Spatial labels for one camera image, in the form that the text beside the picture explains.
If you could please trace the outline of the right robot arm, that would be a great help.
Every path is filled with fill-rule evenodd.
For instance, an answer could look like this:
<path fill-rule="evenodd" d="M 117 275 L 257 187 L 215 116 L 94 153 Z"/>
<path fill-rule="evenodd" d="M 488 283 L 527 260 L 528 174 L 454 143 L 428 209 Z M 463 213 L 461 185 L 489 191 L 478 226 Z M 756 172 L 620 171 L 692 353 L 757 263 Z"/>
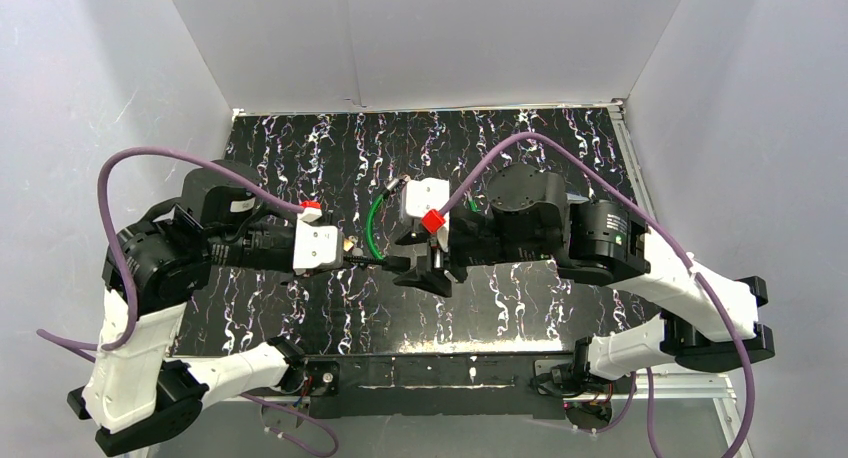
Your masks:
<path fill-rule="evenodd" d="M 397 285 L 449 297 L 472 267 L 551 260 L 561 278 L 632 293 L 660 309 L 632 329 L 577 341 L 571 362 L 542 373 L 541 382 L 573 393 L 656 365 L 720 373 L 776 353 L 773 332 L 758 317 L 768 301 L 762 278 L 732 280 L 694 260 L 682 262 L 619 203 L 570 195 L 561 175 L 526 164 L 507 166 L 488 181 L 487 212 L 445 211 L 449 195 L 442 179 L 404 186 L 407 230 L 397 242 L 428 250 L 397 275 Z"/>

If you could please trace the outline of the green cable lock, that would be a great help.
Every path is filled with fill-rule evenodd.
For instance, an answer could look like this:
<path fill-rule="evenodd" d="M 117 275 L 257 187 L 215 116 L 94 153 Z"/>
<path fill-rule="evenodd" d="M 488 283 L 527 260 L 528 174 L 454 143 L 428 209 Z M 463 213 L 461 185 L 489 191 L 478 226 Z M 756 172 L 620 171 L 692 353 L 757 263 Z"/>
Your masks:
<path fill-rule="evenodd" d="M 377 193 L 376 198 L 370 205 L 365 220 L 365 243 L 370 254 L 377 260 L 383 260 L 384 255 L 376 244 L 375 222 L 377 213 L 384 202 L 394 193 L 402 189 L 410 180 L 408 175 L 400 175 L 387 182 Z"/>

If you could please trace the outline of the small brass padlock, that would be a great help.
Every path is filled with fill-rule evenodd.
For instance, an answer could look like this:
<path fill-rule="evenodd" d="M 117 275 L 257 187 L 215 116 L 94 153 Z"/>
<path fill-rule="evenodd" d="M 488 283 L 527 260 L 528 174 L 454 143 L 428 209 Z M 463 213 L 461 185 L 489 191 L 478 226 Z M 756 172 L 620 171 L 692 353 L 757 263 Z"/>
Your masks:
<path fill-rule="evenodd" d="M 346 255 L 351 256 L 362 256 L 363 250 L 359 246 L 358 239 L 353 238 L 345 238 L 343 242 L 343 249 Z"/>

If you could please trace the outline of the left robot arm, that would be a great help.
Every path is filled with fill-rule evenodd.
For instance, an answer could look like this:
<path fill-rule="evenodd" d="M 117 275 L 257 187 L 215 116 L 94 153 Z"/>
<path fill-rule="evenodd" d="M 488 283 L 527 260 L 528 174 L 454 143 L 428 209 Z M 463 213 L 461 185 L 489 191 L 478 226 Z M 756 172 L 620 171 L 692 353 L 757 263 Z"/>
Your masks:
<path fill-rule="evenodd" d="M 190 171 L 177 198 L 111 239 L 94 369 L 68 395 L 77 416 L 97 424 L 105 455 L 168 441 L 205 409 L 246 392 L 303 396 L 315 384 L 305 353 L 283 336 L 217 359 L 169 357 L 187 306 L 214 267 L 293 280 L 342 266 L 343 234 L 317 202 L 275 204 L 259 191 L 254 170 L 215 160 Z"/>

